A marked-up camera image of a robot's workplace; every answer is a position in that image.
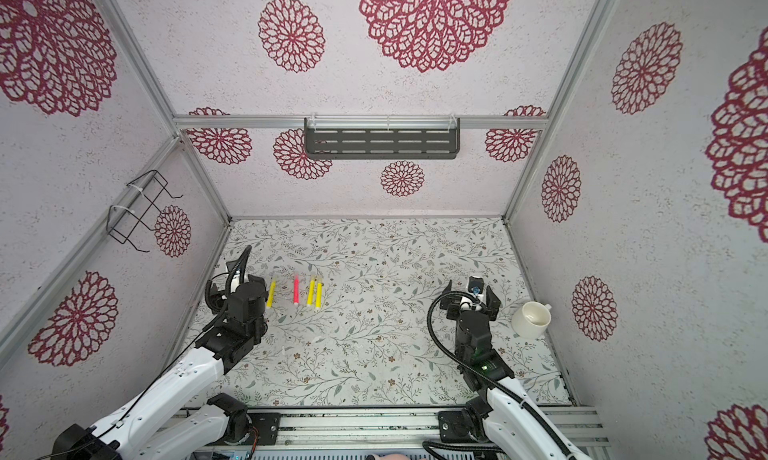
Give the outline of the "pink highlighter pen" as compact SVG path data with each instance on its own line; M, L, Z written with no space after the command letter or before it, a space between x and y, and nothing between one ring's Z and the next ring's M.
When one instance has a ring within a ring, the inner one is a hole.
M298 305L300 303L301 283L298 274L293 279L293 304Z

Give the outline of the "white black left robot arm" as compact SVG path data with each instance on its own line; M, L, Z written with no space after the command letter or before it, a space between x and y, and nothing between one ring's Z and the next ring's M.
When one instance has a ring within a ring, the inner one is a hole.
M220 393L186 420L163 426L188 401L222 379L267 331L269 288L250 275L194 345L134 399L89 427L73 424L54 441L52 459L183 459L214 442L241 444L254 433L248 407Z

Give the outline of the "yellow highlighter pen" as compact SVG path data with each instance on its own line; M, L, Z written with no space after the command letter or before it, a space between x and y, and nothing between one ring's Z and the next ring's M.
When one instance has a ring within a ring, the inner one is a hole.
M266 308L272 308L274 297L275 297L275 291L276 291L277 281L276 279L271 279L269 284L269 290L268 290L268 298L266 301Z

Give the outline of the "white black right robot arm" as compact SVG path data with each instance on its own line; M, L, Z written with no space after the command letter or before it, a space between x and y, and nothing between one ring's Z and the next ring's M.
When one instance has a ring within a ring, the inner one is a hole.
M588 455L549 420L493 347L490 324L500 307L501 300L489 286L462 292L448 285L427 310L431 340L457 364L477 394L462 410L465 435L477 442L480 451L503 453L510 459L586 459ZM455 322L453 348L435 333L437 309Z

